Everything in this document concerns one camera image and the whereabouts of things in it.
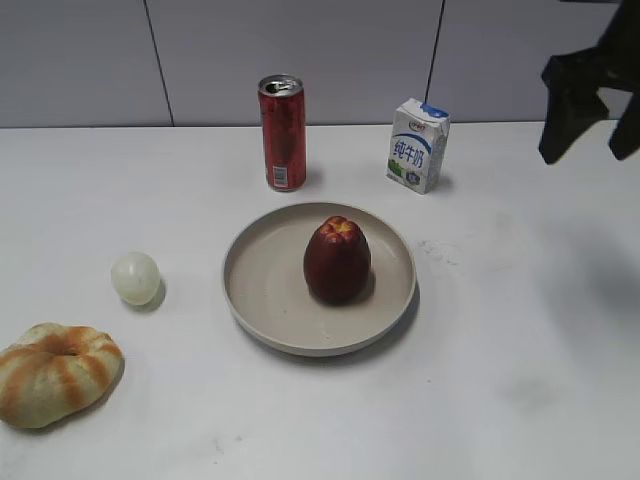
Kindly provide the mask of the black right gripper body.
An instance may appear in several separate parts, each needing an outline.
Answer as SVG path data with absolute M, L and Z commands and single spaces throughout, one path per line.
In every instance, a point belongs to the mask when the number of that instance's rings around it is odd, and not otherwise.
M 639 1 L 618 1 L 598 42 L 551 56 L 541 78 L 550 93 L 595 94 L 601 88 L 639 93 Z

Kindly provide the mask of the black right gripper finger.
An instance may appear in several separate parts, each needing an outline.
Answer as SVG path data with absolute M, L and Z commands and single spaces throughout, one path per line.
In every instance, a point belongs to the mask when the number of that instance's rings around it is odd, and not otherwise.
M 634 94 L 609 139 L 609 148 L 617 160 L 623 161 L 633 155 L 639 146 L 640 96 Z
M 550 90 L 545 126 L 538 147 L 545 163 L 557 163 L 580 136 L 608 116 L 609 109 L 596 91 Z

